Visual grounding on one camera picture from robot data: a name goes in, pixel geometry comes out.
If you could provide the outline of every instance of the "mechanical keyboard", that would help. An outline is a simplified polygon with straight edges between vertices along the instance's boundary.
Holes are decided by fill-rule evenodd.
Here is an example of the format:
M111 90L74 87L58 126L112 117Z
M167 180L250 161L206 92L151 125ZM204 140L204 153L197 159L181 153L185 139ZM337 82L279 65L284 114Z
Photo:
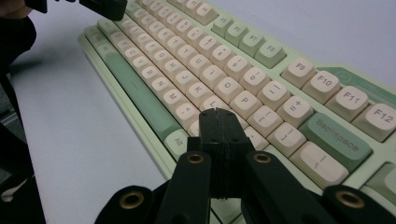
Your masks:
M167 178L199 113L219 107L307 189L348 185L396 216L396 90L201 0L130 1L78 41ZM239 205L212 200L211 223L244 223Z

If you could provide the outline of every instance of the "function key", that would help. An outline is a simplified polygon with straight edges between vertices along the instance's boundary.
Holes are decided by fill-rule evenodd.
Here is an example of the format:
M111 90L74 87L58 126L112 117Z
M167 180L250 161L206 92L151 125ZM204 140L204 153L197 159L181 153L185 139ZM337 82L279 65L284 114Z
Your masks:
M239 44L239 48L250 55L250 57L254 57L264 42L265 38L263 34L258 31L249 31Z
M335 94L326 106L346 121L352 121L368 105L368 101L366 93L347 86Z
M228 28L224 38L234 46L239 47L239 43L247 33L248 27L236 21Z
M305 84L303 91L319 103L325 104L340 88L338 77L329 72L320 71Z
M315 75L315 67L304 58L297 58L282 73L282 77L298 89Z
M396 110L384 104L371 105L352 124L383 142L396 129Z
M213 22L212 31L224 38L228 28L233 24L233 18L228 15L219 15Z
M282 46L273 41L265 42L254 56L254 59L267 68L273 68L284 58L286 58L286 53L282 49Z

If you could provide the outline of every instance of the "spacebar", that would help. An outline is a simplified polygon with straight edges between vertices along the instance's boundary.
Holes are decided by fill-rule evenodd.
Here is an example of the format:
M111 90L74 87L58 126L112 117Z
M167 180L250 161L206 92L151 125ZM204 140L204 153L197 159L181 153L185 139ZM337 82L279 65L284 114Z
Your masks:
M162 142L170 133L181 128L121 55L107 54L105 64Z

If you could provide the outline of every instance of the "cream keycap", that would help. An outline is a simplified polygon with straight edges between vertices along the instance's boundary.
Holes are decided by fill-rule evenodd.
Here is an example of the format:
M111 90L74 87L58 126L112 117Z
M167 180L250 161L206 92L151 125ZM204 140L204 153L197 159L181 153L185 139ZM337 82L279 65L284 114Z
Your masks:
M236 81L239 81L250 68L251 64L248 60L240 55L235 55L227 62L224 72Z
M219 85L214 89L216 95L218 95L225 103L229 104L235 96L237 96L244 88L235 79L231 77L225 77Z
M176 109L176 120L184 130L188 130L190 125L198 119L198 116L199 110L191 103L185 103Z
M291 96L276 113L293 127L298 128L306 119L314 114L314 109L303 98Z
M213 50L209 60L219 68L224 69L224 66L234 55L235 53L229 47L220 45Z
M306 138L291 124L284 122L268 136L267 140L285 157L289 157L306 141Z
M283 119L270 107L263 105L247 119L247 122L262 136L267 137L283 123Z
M175 113L179 106L189 102L186 96L176 88L167 91L160 99L172 113Z
M186 42L197 48L198 43L206 36L205 31L201 27L193 27L186 36Z
M320 71L303 86L303 91L324 105L340 88L338 77L327 71Z
M281 76L300 89L314 75L314 65L307 59L297 58L283 71Z
M219 42L212 35L205 36L198 44L197 50L209 58L213 50L219 46Z
M189 70L184 70L178 73L175 78L172 79L172 81L179 90L181 90L183 93L186 93L190 86L199 82L199 79Z
M224 103L217 95L212 95L209 98L207 98L199 107L200 111L205 111L207 109L211 108L221 108L221 109L226 109L230 110L231 108Z
M277 110L290 98L289 90L278 81L270 81L257 94L257 98L271 109Z
M352 124L376 141L383 142L396 129L396 110L384 104L371 105Z
M270 78L258 67L251 67L239 80L245 90L250 91L253 95L257 95L269 82Z
M186 92L187 98L189 98L196 107L199 107L204 100L212 95L214 95L213 91L210 90L203 82L192 84Z
M343 165L312 142L306 142L290 160L321 189L341 183L349 174Z
M262 102L249 91L241 91L231 102L230 107L243 119L248 119L262 106Z
M199 76L201 81L204 82L210 90L214 90L215 87L226 77L227 75L225 75L225 73L214 64L209 65Z
M195 12L195 20L200 22L202 25L208 25L212 22L218 13L208 3L202 3Z
M368 105L368 101L366 93L347 86L335 94L326 106L346 121L352 121Z
M245 129L245 134L250 139L251 144L254 146L254 149L257 151L263 150L265 147L270 145L265 138L263 138L256 130L252 127L248 126Z

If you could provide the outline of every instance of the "keycap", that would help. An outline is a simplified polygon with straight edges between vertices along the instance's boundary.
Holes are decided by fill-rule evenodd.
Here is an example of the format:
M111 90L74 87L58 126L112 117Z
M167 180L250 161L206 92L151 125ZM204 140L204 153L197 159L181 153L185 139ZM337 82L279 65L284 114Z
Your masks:
M201 4L201 0L188 0L184 12L194 18L196 10Z
M322 113L313 115L299 130L349 172L354 171L372 153L364 140Z
M396 164L384 164L366 185L396 205Z
M326 106L346 121L352 121L368 105L368 100L366 93L347 86L335 94Z
M306 141L305 136L287 122L282 123L267 139L286 157L293 154Z
M251 64L240 55L233 56L224 67L224 72L229 76L239 81L249 69Z
M261 151L269 145L268 141L250 126L245 129L245 134L257 151Z
M257 94L257 98L271 109L277 110L283 103L290 98L290 92L278 81L270 81Z
M187 138L188 135L182 129L174 131L165 138L164 143L175 160L187 151Z
M341 183L349 175L342 164L309 141L290 160L322 189Z
M238 113L243 119L248 119L254 111L262 106L262 102L249 91L241 91L231 102L230 108Z
M291 96L276 113L293 127L298 128L314 114L312 106L299 96Z
M187 130L198 119L199 111L191 103L186 103L176 109L175 115L180 125Z
M297 88L301 88L315 75L314 65L304 58L297 58L283 71L282 77Z
M264 42L265 38L261 32L249 31L239 44L239 48L250 57L254 57L257 50L262 46Z
M202 25L208 25L217 16L218 13L212 6L210 6L208 3L202 3L196 10L194 18Z
M231 102L241 91L241 84L231 77L225 77L214 89L214 92L227 104Z
M213 50L212 54L209 57L209 60L217 65L220 69L224 69L224 66L230 59L235 55L233 51L225 46L225 45L220 45L215 50Z
M265 42L257 51L254 59L267 68L273 68L286 57L282 46L274 41Z
M324 105L340 88L338 77L329 72L320 71L304 85L303 91Z
M212 31L224 37L231 24L233 24L233 18L231 16L219 15L213 22Z
M249 68L239 80L239 83L253 95L257 95L269 82L270 78L258 67Z
M248 33L248 28L241 22L234 22L228 27L227 33L224 38L236 47L239 47L239 43L242 38Z
M352 124L383 142L396 129L396 110L384 104L371 105Z
M247 119L247 122L262 136L267 137L283 122L283 119L270 107L262 105Z

